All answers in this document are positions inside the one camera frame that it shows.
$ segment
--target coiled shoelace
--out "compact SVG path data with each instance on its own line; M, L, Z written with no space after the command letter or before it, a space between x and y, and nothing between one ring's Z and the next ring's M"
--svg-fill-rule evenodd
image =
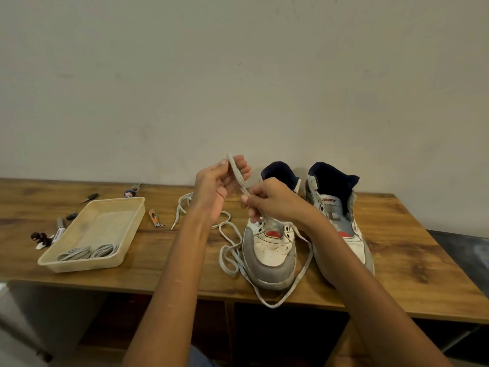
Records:
M229 154L227 156L227 158L228 158L229 164L231 165L231 169L233 170L234 176L235 176L236 180L238 181L238 184L240 185L241 191L244 194L249 195L249 192L246 189L245 180L243 179L240 170L238 169L238 167L236 166L236 163L234 162L233 155ZM188 194L183 195L179 198L179 205L176 208L176 218L175 218L175 222L172 225L172 229L174 228L174 226L177 224L177 222L180 219L180 211L183 213L186 213L186 211L182 207L182 203L185 201L185 202L187 202L187 205L190 205L190 202L192 201L192 196L193 196L193 193L188 193ZM256 296L258 297L258 299L260 300L260 302L263 305L265 305L266 307L271 308L271 309L278 308L280 305L282 305L285 302L285 300L287 300L287 298L290 296L290 294L292 294L292 292L296 288L297 284L299 283L299 281L304 276L304 273L306 272L307 268L309 267L309 264L310 264L311 260L313 259L313 247L312 247L311 243L299 233L299 230L297 229L297 227L294 224L290 223L290 226L292 227L294 233L299 238L301 238L302 240L304 240L308 243L308 245L309 245L309 256L306 260L306 264L304 264L304 267L297 274L297 277L295 278L294 282L292 283L292 286L290 286L290 289L287 291L287 293L277 303L269 304L265 301L265 299L263 299L262 295L260 294L260 290L251 281L251 279L249 278L249 276L246 272L245 263L241 259L241 251L240 251L240 249L242 247L242 243L243 243L243 237L242 237L241 233L239 232L238 228L235 226L235 224L233 224L230 221L231 220L231 214L227 211L221 211L221 214L226 215L227 219L225 221L221 222L220 224L213 225L212 229L219 228L219 232L231 244L231 246L224 245L221 247L221 250L219 252L219 265L221 265L221 268L223 269L223 271L225 271L227 274L229 274L231 276L235 276L239 271L241 273L241 275L253 286L253 289L255 290ZM267 218L261 211L260 211L260 214L262 215L262 218L264 220L270 219L270 218ZM284 224L284 222L281 222L279 220L276 220L276 219L273 219L273 220L275 220L281 224ZM224 225L230 225L234 229L236 235L239 237L239 242L237 242L237 243L234 242L232 239L230 239L223 232L222 228ZM231 253L234 260L227 256L228 253ZM224 260L226 260L228 263L230 263L232 266L234 266L234 270L229 269L226 266L226 264L224 263Z
M56 261L68 261L79 259L94 259L96 257L106 257L116 253L119 245L102 245L93 250L90 246L76 247L58 255Z

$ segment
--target forearm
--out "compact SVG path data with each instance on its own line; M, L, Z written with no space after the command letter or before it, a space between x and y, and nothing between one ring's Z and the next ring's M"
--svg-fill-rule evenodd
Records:
M187 365L210 228L208 214L188 211L150 305L124 357L123 367Z
M376 365L451 364L388 294L320 213L305 224Z

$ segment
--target cream plastic container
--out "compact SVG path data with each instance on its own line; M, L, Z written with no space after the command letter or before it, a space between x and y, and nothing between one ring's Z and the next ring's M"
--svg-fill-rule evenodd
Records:
M55 273L117 267L124 261L144 213L144 197L91 201L37 263ZM119 245L119 249L106 257L56 261L72 248L91 246L95 250L107 244Z

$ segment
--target person's right arm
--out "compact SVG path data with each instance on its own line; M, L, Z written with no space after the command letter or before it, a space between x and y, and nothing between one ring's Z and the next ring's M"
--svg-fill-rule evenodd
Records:
M241 201L252 221L259 219L260 210L294 223L311 238L327 263L327 280L336 287L376 365L452 366L314 206L275 178L249 191Z

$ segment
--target hand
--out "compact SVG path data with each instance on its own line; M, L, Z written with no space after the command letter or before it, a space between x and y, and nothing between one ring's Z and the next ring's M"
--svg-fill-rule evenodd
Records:
M250 195L241 195L241 202L248 207L251 222L260 219L260 211L278 220L293 222L302 229L303 222L317 210L290 190L277 178L269 178L253 185Z
M245 157L236 155L234 156L234 162L243 178L247 180L251 175L251 166L248 166ZM211 222L214 223L221 214L224 200L237 187L238 181L234 177L228 160L222 160L197 173L190 208L203 209L210 215Z

